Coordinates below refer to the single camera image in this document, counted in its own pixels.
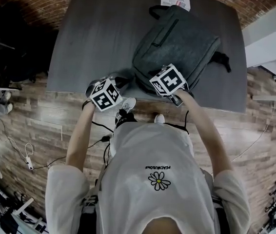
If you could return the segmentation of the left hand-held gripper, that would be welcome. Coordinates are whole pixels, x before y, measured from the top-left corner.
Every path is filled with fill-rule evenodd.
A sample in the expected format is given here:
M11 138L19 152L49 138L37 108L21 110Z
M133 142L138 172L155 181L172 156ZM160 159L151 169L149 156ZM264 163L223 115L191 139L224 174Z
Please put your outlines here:
M100 79L93 80L85 91L85 95L101 111L106 111L123 102L123 93L134 79L130 70L110 73Z

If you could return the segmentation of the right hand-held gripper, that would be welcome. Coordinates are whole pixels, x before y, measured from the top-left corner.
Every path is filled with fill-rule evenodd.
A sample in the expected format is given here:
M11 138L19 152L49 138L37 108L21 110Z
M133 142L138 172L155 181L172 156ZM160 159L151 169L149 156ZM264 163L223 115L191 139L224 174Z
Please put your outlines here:
M194 98L187 81L192 73L191 69L180 71L171 63L163 65L161 69L149 71L149 75L151 76L149 82L154 87L157 95L162 98L168 98L175 106L179 107L183 102L175 94L178 89L187 92Z

